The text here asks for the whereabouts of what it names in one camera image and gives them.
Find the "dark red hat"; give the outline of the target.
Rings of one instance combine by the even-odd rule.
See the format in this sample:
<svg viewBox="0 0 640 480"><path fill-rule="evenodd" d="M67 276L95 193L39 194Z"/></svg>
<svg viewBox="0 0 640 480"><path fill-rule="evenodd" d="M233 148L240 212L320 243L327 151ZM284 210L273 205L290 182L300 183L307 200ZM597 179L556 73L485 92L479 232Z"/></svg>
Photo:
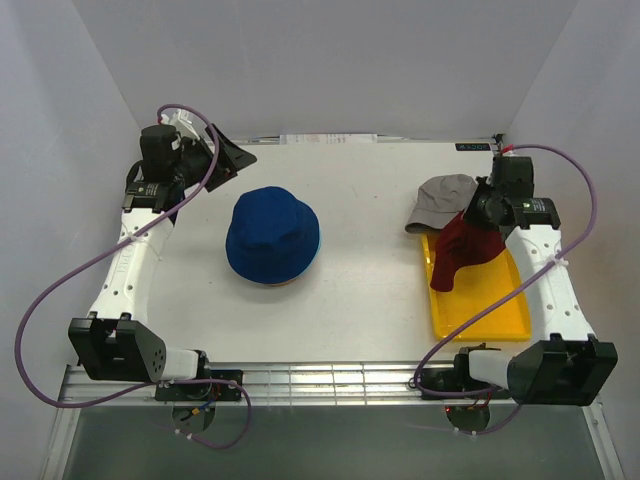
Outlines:
<svg viewBox="0 0 640 480"><path fill-rule="evenodd" d="M462 212L458 213L436 241L430 287L438 292L452 291L460 269L488 263L504 249L499 232L474 226L464 220Z"/></svg>

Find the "blue bucket hat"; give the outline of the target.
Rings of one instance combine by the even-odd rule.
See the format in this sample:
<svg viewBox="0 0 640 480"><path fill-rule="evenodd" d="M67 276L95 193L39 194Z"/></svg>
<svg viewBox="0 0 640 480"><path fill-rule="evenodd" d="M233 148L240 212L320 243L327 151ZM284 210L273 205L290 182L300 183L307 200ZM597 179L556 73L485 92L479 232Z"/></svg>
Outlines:
<svg viewBox="0 0 640 480"><path fill-rule="evenodd" d="M296 254L318 231L318 217L306 203L281 187L259 188L242 194L233 208L226 257L248 281L286 281L295 278Z"/></svg>

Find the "teal bucket hat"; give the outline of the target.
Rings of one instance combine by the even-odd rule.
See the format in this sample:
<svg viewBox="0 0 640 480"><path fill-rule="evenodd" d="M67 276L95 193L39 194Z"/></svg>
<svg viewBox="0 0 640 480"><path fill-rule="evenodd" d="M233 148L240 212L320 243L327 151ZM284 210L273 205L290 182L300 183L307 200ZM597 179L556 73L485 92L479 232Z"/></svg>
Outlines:
<svg viewBox="0 0 640 480"><path fill-rule="evenodd" d="M322 248L322 233L318 231L318 234L311 240L307 241L302 250L296 254L296 274L295 278L304 275L305 272L311 267L317 258Z"/></svg>

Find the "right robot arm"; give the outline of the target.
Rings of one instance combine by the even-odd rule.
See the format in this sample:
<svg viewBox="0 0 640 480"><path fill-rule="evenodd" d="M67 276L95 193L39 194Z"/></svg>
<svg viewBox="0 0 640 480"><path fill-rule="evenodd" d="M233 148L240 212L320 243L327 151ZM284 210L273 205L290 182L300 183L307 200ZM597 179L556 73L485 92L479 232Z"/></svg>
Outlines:
<svg viewBox="0 0 640 480"><path fill-rule="evenodd" d="M553 201L534 195L531 158L497 155L465 221L501 234L522 279L532 323L531 344L513 355L472 348L451 375L454 390L474 397L487 384L520 405L590 405L618 355L586 320L563 258L561 221Z"/></svg>

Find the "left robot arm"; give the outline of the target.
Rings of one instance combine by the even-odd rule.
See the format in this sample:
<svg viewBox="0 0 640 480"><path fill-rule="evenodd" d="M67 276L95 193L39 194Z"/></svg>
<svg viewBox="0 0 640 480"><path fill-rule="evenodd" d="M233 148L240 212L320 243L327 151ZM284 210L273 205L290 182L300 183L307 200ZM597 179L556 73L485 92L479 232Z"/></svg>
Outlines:
<svg viewBox="0 0 640 480"><path fill-rule="evenodd" d="M120 240L103 287L84 318L72 319L68 336L87 375L98 381L177 380L190 399L205 397L212 376L206 355L166 345L148 325L148 301L162 249L174 229L174 210L187 189L222 186L256 162L226 136L209 146L197 133L173 125L141 131L141 159L128 172Z"/></svg>

